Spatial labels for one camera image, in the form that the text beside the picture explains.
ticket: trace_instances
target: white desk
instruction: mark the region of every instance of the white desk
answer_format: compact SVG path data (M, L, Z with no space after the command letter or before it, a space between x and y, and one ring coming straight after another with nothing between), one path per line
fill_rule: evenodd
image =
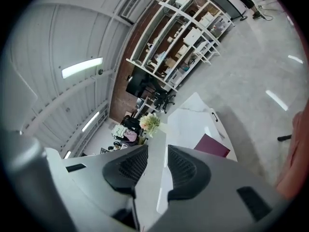
M153 110L155 110L156 112L160 112L159 110L157 110L154 106L147 104L147 101L150 100L149 97L147 96L146 99L144 100L143 104L140 106L139 110L137 111L137 113L134 115L134 118L137 118L138 115L140 115L142 109L147 106Z
M170 133L166 136L166 146L176 145L194 149L204 134L227 147L228 159L237 161L231 141L216 112L209 108L197 93L190 96L168 117ZM163 214L168 208L168 192L173 189L171 173L168 168L166 147L161 178L160 193L156 210Z

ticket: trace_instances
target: concrete floor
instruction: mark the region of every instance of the concrete floor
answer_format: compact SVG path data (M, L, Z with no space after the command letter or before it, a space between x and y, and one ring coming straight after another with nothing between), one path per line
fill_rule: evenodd
M282 10L277 3L265 6ZM162 122L194 92L215 109L230 137L238 162L274 184L285 161L289 141L278 136L291 134L292 119L308 99L307 61L300 39L286 13L264 11L272 21L235 21L223 38L220 56L212 65L201 64L185 81ZM288 55L304 61L301 64ZM284 111L267 94L275 93L287 106ZM149 140L145 175L137 185L137 211L141 228L147 230L160 217L156 211L166 136L158 131Z

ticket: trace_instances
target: red book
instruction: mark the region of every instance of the red book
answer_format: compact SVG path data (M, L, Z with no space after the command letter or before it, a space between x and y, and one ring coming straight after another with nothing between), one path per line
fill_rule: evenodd
M209 137L207 134L204 134L194 149L219 157L226 157L230 152L228 148Z

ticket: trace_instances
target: white ceiling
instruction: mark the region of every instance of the white ceiling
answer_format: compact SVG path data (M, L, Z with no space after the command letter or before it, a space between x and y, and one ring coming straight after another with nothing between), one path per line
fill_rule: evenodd
M6 57L38 96L24 133L61 151L101 104L109 105L132 27L117 15L125 1L35 0L24 12L6 48ZM62 78L62 69L98 57L100 66Z

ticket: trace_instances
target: flower bouquet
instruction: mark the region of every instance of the flower bouquet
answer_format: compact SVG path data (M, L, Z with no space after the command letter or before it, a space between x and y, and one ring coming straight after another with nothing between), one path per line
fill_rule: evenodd
M159 126L160 119L156 116L156 114L148 114L140 118L140 127L148 132L150 137L153 137L153 134Z

